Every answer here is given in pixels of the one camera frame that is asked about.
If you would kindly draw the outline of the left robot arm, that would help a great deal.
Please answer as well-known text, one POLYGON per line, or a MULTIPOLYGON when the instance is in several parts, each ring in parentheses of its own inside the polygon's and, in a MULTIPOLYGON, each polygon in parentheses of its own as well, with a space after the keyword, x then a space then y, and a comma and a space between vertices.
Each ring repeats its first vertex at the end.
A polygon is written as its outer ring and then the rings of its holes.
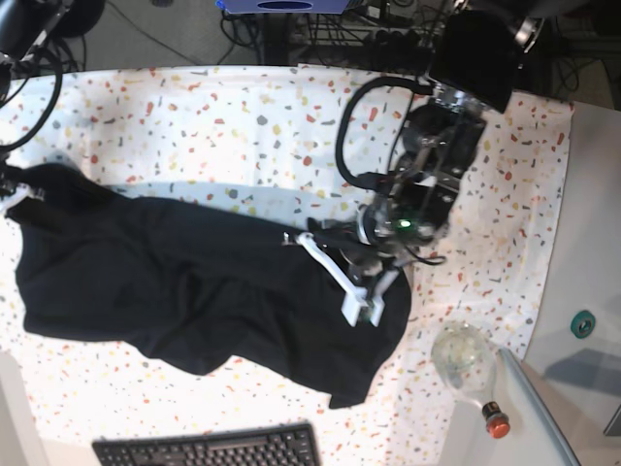
POLYGON ((342 178, 371 191, 373 200, 353 220, 311 221, 296 239, 344 290, 377 290, 446 232, 486 127, 483 114, 506 110, 523 56, 544 22, 526 1, 457 1, 434 48, 428 83, 381 77, 355 91, 343 111, 335 161, 342 178), (394 140, 404 151, 389 158, 385 172, 354 175, 343 154, 348 125, 357 104, 383 87, 427 101, 407 107, 394 140))

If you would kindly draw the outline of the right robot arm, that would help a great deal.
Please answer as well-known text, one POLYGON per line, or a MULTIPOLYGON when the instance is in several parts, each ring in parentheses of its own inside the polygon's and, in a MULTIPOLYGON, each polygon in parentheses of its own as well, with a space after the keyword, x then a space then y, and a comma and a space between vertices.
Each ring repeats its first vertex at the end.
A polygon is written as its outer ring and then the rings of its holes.
POLYGON ((53 29, 68 13, 73 1, 1 1, 1 103, 8 98, 12 69, 35 62, 53 29))

